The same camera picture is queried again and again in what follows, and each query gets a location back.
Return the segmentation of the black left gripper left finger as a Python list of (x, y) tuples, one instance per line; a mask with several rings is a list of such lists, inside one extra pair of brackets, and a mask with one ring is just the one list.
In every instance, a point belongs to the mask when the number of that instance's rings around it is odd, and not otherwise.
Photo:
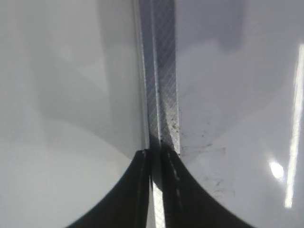
[(150, 173), (150, 151), (137, 151), (127, 170), (109, 193), (69, 227), (145, 228)]

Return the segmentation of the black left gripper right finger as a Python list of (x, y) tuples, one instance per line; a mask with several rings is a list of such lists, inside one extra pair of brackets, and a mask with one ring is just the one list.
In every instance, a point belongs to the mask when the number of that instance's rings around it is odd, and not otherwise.
[(177, 153), (165, 143), (161, 146), (160, 159), (166, 227), (250, 227), (213, 199), (193, 178)]

